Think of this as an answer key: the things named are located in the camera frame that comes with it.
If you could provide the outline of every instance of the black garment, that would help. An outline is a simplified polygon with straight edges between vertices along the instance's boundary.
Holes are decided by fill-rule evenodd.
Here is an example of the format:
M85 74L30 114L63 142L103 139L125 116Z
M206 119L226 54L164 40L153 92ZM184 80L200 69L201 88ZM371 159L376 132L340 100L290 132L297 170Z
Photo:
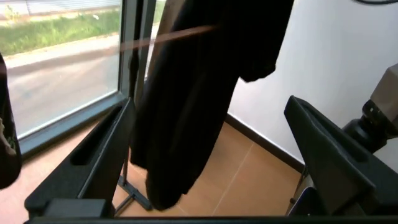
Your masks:
M137 107L131 162L148 171L156 209L177 203L201 174L239 77L275 70L293 0L186 0L172 31L211 25L206 34L168 42Z
M0 189L11 185L22 166L7 86L6 64L0 54Z

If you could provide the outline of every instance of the baseboard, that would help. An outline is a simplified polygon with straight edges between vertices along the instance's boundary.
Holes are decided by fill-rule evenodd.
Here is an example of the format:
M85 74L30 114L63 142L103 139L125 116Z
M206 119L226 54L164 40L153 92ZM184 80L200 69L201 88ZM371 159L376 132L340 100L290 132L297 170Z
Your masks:
M227 114L225 122L231 125L234 129L238 130L240 133L244 134L250 140L254 141L258 145L269 151L278 159L284 161L287 165L291 166L291 168L297 170L297 172L301 173L304 170L304 165L300 161L296 160L296 158L292 157L278 146L258 135L255 131L247 127L242 122L238 121L230 114Z

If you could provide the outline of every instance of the green lawn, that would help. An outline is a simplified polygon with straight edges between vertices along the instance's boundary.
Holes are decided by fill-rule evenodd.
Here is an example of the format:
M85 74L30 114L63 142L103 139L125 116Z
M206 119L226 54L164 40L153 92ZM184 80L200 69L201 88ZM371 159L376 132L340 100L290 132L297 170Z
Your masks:
M158 1L154 23L160 22L164 1ZM0 26L0 52L3 56L28 52L43 47L75 40L111 34L120 30L120 12L109 11L80 15L73 19L59 18L39 22L27 22L15 26Z

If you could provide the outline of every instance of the brown floor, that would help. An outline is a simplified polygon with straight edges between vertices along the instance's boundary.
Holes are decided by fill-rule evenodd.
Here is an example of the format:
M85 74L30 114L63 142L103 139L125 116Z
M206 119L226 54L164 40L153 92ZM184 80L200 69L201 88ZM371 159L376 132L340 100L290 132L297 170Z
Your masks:
M27 220L24 199L91 130L27 162L16 183L0 191L0 223ZM144 194L146 172L129 164L128 181ZM133 202L120 216L284 215L300 174L230 125L224 124L213 153L189 193L165 212L147 212ZM119 187L113 203L127 196Z

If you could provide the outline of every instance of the white wall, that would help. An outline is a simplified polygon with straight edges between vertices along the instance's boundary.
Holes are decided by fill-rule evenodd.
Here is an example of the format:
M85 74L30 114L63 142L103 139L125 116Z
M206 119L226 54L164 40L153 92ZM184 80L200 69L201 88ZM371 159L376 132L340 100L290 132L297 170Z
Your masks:
M229 113L303 161L283 114L289 96L307 100L342 127L361 116L362 105L395 63L398 4L296 0L277 70L254 83L240 80ZM377 156L398 171L398 141Z

